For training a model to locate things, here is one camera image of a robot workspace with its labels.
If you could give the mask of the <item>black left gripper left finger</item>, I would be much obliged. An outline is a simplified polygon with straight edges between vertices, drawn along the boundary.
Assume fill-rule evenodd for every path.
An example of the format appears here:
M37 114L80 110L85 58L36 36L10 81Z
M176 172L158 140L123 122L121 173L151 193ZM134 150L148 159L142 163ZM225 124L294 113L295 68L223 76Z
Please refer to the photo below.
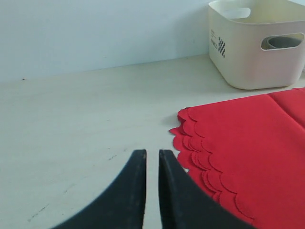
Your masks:
M116 179L56 229L141 229L146 202L146 150L134 150Z

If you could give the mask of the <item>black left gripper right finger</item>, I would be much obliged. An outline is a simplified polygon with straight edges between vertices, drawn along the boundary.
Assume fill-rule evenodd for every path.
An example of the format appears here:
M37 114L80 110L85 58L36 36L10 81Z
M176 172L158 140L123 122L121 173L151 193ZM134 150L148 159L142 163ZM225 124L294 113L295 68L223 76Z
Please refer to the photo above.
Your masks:
M250 229L207 196L171 150L159 150L158 197L163 229Z

